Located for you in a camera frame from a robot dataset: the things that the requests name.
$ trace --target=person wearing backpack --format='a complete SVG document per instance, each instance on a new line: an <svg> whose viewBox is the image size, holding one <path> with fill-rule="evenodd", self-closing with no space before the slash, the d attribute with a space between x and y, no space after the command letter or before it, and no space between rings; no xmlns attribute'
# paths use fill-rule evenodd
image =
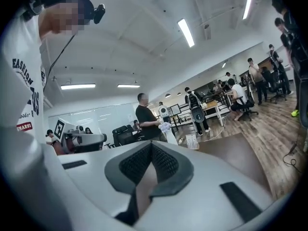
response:
<svg viewBox="0 0 308 231"><path fill-rule="evenodd" d="M197 99L198 105L199 105L200 108L202 109L202 107L201 107L201 99L202 99L201 96L200 96L197 92L191 91L191 90L189 89L189 87L186 87L186 88L185 88L185 92L186 92L185 103L187 103L188 105L190 105L190 97L191 97L191 98L196 98L196 99ZM208 132L211 130L211 128L208 126L205 117L204 117L204 120L203 120L202 123L203 123L204 129L205 129L205 132L208 133ZM196 124L197 130L198 130L198 134L199 134L200 136L202 136L202 128L201 128L201 126L200 126L200 123L195 122L195 124Z"/></svg>

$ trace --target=black strip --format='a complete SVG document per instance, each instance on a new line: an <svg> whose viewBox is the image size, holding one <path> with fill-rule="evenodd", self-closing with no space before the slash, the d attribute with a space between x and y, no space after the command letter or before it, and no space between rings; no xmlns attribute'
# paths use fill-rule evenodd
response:
<svg viewBox="0 0 308 231"><path fill-rule="evenodd" d="M70 169L70 168L79 167L85 164L87 164L85 161L80 160L80 161L76 161L72 163L62 164L62 166L64 169Z"/></svg>
<svg viewBox="0 0 308 231"><path fill-rule="evenodd" d="M262 212L234 182L221 184L220 187L245 223Z"/></svg>

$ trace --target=wooden floor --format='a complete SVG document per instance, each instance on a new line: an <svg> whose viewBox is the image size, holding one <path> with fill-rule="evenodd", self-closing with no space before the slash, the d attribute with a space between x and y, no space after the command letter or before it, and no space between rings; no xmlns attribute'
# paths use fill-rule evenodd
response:
<svg viewBox="0 0 308 231"><path fill-rule="evenodd" d="M207 121L211 131L208 134L203 131L203 136L196 134L197 139L206 141L242 133L263 166L273 198L278 199L290 192L301 176L292 166L282 161L283 156L289 153L295 141L298 141L298 146L294 154L288 155L285 161L289 163L294 158L296 167L300 171L304 170L306 165L306 155L302 152L306 131L300 127L298 117L291 117L295 104L294 93L287 96L287 101L280 99L277 104L269 102L262 103L260 106L256 104L252 110L258 111L259 115L253 114L252 121L247 117L234 121L233 114L228 114L223 131L218 119L211 118ZM186 146L185 135L193 133L192 124L181 126L176 131L176 139L181 146Z"/></svg>

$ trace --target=brown table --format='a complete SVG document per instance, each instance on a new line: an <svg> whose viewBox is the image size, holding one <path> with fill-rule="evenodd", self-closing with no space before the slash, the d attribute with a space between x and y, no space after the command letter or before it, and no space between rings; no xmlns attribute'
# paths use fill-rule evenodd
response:
<svg viewBox="0 0 308 231"><path fill-rule="evenodd" d="M219 157L271 193L270 185L262 165L242 133L221 139L200 142L199 145L200 152Z"/></svg>

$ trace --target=shoe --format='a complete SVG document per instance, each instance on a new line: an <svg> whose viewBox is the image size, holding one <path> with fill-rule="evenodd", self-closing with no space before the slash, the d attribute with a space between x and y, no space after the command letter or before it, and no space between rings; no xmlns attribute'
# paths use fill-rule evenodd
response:
<svg viewBox="0 0 308 231"><path fill-rule="evenodd" d="M298 114L299 114L299 110L294 110L294 111L291 113L291 116L296 117L296 116L298 116Z"/></svg>

